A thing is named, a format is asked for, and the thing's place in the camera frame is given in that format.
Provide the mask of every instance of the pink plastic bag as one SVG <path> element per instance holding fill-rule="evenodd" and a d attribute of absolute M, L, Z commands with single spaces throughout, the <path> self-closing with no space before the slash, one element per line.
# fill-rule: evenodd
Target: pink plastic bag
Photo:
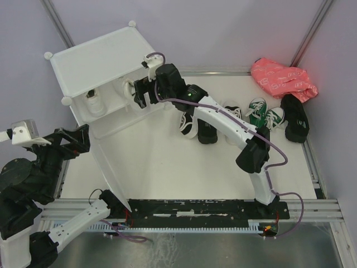
<path fill-rule="evenodd" d="M 286 94 L 292 94 L 305 102 L 318 94 L 306 70 L 286 67 L 273 60 L 261 58 L 253 64 L 250 71 L 259 86 L 274 98 L 280 99 Z"/>

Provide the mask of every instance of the black shoe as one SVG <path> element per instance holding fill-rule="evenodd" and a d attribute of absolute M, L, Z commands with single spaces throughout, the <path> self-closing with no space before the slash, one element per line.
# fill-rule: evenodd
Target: black shoe
<path fill-rule="evenodd" d="M 285 137 L 292 142 L 304 143 L 310 128 L 302 103 L 288 94 L 281 100 L 280 107 L 284 109 L 285 120 L 288 121 Z"/>
<path fill-rule="evenodd" d="M 199 142 L 201 142 L 202 144 L 216 143 L 218 140 L 217 129 L 201 119 L 198 119 L 198 124 Z"/>

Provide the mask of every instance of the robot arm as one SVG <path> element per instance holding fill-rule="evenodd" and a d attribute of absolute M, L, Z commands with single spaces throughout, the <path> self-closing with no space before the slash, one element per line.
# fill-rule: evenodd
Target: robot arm
<path fill-rule="evenodd" d="M 30 235 L 33 220 L 42 211 L 35 202 L 46 205 L 54 201 L 63 161 L 90 149 L 88 129 L 88 125 L 75 131 L 59 128 L 41 138 L 34 121 L 26 120 L 0 133 L 1 141 L 11 139 L 12 144 L 23 146 L 37 156 L 35 161 L 14 159 L 0 173 L 0 254 L 4 268 L 47 267 L 46 263 L 55 259 L 58 250 L 61 251 L 88 224 L 109 215 L 112 204 L 109 205 L 107 197 L 110 194 L 105 194 L 95 207 L 90 207 L 62 229 L 66 235 L 57 234 L 57 230 Z"/>
<path fill-rule="evenodd" d="M 123 208 L 115 195 L 105 190 L 86 210 L 48 232 L 30 235 L 29 226 L 5 240 L 0 237 L 2 265 L 4 268 L 49 267 L 75 237 L 101 219 L 118 217 Z"/>
<path fill-rule="evenodd" d="M 165 64 L 160 57 L 149 56 L 145 57 L 143 66 L 148 68 L 149 75 L 134 82 L 134 101 L 141 108 L 145 108 L 145 93 L 148 93 L 151 104 L 158 103 L 160 99 L 170 101 L 178 110 L 209 123 L 233 140 L 242 150 L 236 164 L 249 174 L 255 191 L 255 200 L 270 210 L 272 202 L 279 201 L 279 197 L 272 193 L 264 171 L 269 159 L 270 146 L 253 135 L 257 133 L 269 140 L 269 129 L 265 126 L 257 128 L 238 118 L 235 118 L 238 123 L 234 122 L 229 118 L 229 111 L 220 106 L 206 91 L 197 85 L 186 85 L 174 64 Z M 155 76 L 152 75 L 152 69 L 155 70 Z"/>

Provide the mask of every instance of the cable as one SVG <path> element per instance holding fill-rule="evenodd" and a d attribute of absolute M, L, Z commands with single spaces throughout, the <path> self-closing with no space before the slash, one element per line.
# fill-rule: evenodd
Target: cable
<path fill-rule="evenodd" d="M 130 219 L 131 219 L 130 228 L 132 228 L 133 224 L 134 224 L 134 220 L 133 220 L 132 216 L 130 215 L 129 210 L 126 208 L 125 209 L 125 223 L 128 222 L 128 217 L 130 217 Z"/>
<path fill-rule="evenodd" d="M 147 55 L 148 56 L 152 56 L 152 55 L 161 55 L 163 56 L 162 53 L 160 52 L 153 52 L 153 53 L 150 53 Z M 296 195 L 299 199 L 300 199 L 300 202 L 301 202 L 301 214 L 300 214 L 300 217 L 297 221 L 297 223 L 295 224 L 295 226 L 287 231 L 286 233 L 283 233 L 283 234 L 280 234 L 280 235 L 277 235 L 275 236 L 275 238 L 278 238 L 278 237 L 283 237 L 283 236 L 286 236 L 288 234 L 290 234 L 292 231 L 294 231 L 301 223 L 302 221 L 302 217 L 303 217 L 303 210 L 304 210 L 304 204 L 303 204 L 303 200 L 302 200 L 302 197 L 298 194 L 298 193 L 295 193 L 295 192 L 289 192 L 289 193 L 277 193 L 273 190 L 273 184 L 272 184 L 272 180 L 270 178 L 270 175 L 269 175 L 269 172 L 268 172 L 268 169 L 269 168 L 272 168 L 272 167 L 275 167 L 275 166 L 283 166 L 283 165 L 286 165 L 288 163 L 288 157 L 286 156 L 286 154 L 284 154 L 284 152 L 279 149 L 275 144 L 273 144 L 272 142 L 270 142 L 270 140 L 266 139 L 265 137 L 263 137 L 262 135 L 254 132 L 254 131 L 251 131 L 247 126 L 245 126 L 244 124 L 242 124 L 241 122 L 239 122 L 239 120 L 237 120 L 237 118 L 232 115 L 231 113 L 229 112 L 226 112 L 224 110 L 221 110 L 221 109 L 218 109 L 217 107 L 214 107 L 212 105 L 208 105 L 208 104 L 201 104 L 201 103 L 195 103 L 195 102 L 189 102 L 189 101 L 186 101 L 186 100 L 182 100 L 182 99 L 176 99 L 176 98 L 169 98 L 169 99 L 161 99 L 160 96 L 158 95 L 157 93 L 157 83 L 155 83 L 155 96 L 156 96 L 156 99 L 158 102 L 179 102 L 179 103 L 183 103 L 183 104 L 188 104 L 188 105 L 192 105 L 192 106 L 196 106 L 196 107 L 204 107 L 204 108 L 208 108 L 208 109 L 212 109 L 216 112 L 220 112 L 222 113 L 223 115 L 227 116 L 228 118 L 230 118 L 233 122 L 235 122 L 238 126 L 240 126 L 242 129 L 244 129 L 245 131 L 247 131 L 248 133 L 260 138 L 262 141 L 264 141 L 265 143 L 269 144 L 270 146 L 272 146 L 276 151 L 279 152 L 279 154 L 281 154 L 281 156 L 284 158 L 284 161 L 283 162 L 280 162 L 280 163 L 275 163 L 275 164 L 270 164 L 270 165 L 267 165 L 265 168 L 264 168 L 264 172 L 267 176 L 267 180 L 268 180 L 268 184 L 269 184 L 269 188 L 270 188 L 270 191 L 278 196 L 278 197 L 282 197 L 282 196 L 285 196 L 285 195 Z"/>
<path fill-rule="evenodd" d="M 275 224 L 279 222 L 279 212 L 277 211 L 277 219 L 275 220 Z"/>
<path fill-rule="evenodd" d="M 90 196 L 89 196 L 89 198 L 88 198 L 88 203 L 91 205 L 91 202 L 90 202 L 90 198 L 91 198 L 91 196 L 96 192 L 96 191 L 101 191 L 101 193 L 103 193 L 103 190 L 101 190 L 101 189 L 95 189 L 91 194 L 90 194 Z"/>
<path fill-rule="evenodd" d="M 116 226 L 114 226 L 114 227 L 116 227 L 117 229 L 120 229 L 120 228 L 122 228 L 122 229 L 129 228 L 129 226 L 122 225 L 122 224 L 118 224 L 118 225 L 116 225 Z"/>
<path fill-rule="evenodd" d="M 127 240 L 129 242 L 144 243 L 144 242 L 146 242 L 148 240 L 146 237 L 143 237 L 143 236 L 125 236 L 121 232 L 119 232 L 118 229 L 115 226 L 113 226 L 110 222 L 107 222 L 104 219 L 102 219 L 100 221 L 106 223 L 107 225 L 109 225 L 118 234 L 118 236 L 120 238 L 123 238 L 123 239 L 125 239 L 125 240 Z"/>
<path fill-rule="evenodd" d="M 155 56 L 155 55 L 162 56 L 162 58 L 163 58 L 163 64 L 166 63 L 166 57 L 165 57 L 165 55 L 164 55 L 163 53 L 161 53 L 161 52 L 153 52 L 153 53 L 147 54 L 146 57 L 147 57 L 147 58 L 150 58 L 150 57 Z"/>

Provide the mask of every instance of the gray wall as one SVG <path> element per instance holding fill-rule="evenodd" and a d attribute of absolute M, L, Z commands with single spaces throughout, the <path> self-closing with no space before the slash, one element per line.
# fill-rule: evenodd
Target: gray wall
<path fill-rule="evenodd" d="M 301 66 L 320 94 L 306 103 L 312 146 L 330 198 L 357 248 L 357 1 L 336 1 Z"/>
<path fill-rule="evenodd" d="M 248 70 L 265 56 L 289 64 L 322 0 L 52 0 L 75 44 L 128 26 L 169 62 Z"/>
<path fill-rule="evenodd" d="M 66 49 L 39 0 L 0 1 L 0 131 L 12 122 L 34 119 L 41 136 L 56 127 L 75 126 L 61 89 L 44 53 Z M 25 149 L 0 144 L 0 167 Z"/>

